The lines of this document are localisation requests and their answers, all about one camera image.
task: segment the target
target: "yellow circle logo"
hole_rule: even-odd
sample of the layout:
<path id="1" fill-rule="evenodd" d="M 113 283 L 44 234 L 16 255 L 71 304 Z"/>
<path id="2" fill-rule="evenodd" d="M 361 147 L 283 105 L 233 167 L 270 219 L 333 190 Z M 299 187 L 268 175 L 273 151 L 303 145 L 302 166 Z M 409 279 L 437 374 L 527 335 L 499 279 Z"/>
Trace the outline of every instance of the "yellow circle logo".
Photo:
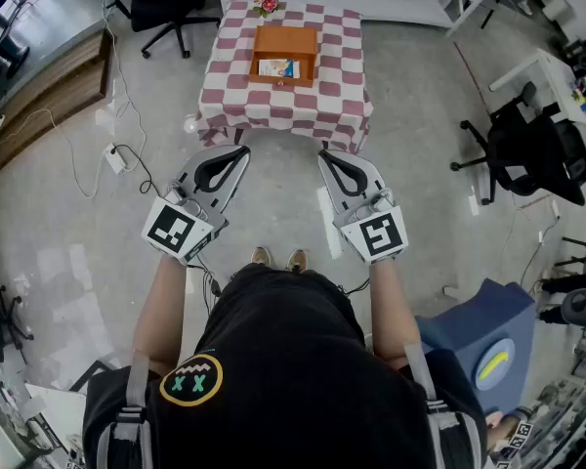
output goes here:
<path id="1" fill-rule="evenodd" d="M 160 383 L 165 400 L 180 406 L 197 406 L 210 400 L 222 387 L 224 370 L 216 358 L 195 355 L 167 374 Z"/>

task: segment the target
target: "yellow handle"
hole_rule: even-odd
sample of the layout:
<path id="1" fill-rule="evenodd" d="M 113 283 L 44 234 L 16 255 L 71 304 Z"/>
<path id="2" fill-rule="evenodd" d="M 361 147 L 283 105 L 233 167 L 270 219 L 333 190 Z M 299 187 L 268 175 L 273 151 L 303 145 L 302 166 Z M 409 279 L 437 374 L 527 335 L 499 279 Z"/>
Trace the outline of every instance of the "yellow handle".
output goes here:
<path id="1" fill-rule="evenodd" d="M 506 351 L 499 353 L 495 358 L 493 358 L 488 364 L 484 367 L 484 369 L 480 372 L 480 380 L 484 380 L 490 373 L 502 362 L 507 362 L 510 360 L 510 356 Z"/>

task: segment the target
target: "blue stool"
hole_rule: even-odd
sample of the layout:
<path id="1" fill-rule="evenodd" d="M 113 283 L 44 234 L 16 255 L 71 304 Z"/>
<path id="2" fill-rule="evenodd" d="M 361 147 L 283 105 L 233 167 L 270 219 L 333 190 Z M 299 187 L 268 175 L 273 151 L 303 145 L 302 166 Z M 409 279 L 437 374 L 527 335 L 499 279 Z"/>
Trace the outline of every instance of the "blue stool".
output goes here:
<path id="1" fill-rule="evenodd" d="M 417 317 L 424 351 L 453 351 L 470 379 L 485 414 L 508 413 L 521 404 L 536 322 L 533 299 L 516 283 L 485 279 L 478 293 L 434 318 Z M 512 339 L 515 355 L 508 373 L 493 388 L 476 388 L 481 359 L 495 343 Z"/>

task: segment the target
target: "orange wooden drawer box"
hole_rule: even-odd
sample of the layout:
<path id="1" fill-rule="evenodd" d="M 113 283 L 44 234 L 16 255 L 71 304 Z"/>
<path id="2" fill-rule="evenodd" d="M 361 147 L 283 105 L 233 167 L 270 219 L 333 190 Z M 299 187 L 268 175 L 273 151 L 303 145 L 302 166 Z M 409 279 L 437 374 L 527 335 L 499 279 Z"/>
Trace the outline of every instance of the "orange wooden drawer box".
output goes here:
<path id="1" fill-rule="evenodd" d="M 316 29 L 313 27 L 258 26 L 250 81 L 296 87 L 313 87 L 317 55 Z M 280 78 L 258 74 L 261 59 L 292 59 L 300 62 L 299 78 Z"/>

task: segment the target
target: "small plant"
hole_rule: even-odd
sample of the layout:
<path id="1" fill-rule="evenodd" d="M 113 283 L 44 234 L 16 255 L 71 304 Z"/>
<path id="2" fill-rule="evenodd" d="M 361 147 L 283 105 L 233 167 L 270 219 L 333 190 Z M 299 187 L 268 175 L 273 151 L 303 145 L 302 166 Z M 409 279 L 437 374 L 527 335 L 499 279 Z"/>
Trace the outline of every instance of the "small plant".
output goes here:
<path id="1" fill-rule="evenodd" d="M 283 8 L 284 6 L 278 0 L 254 0 L 254 10 L 263 18 Z"/>

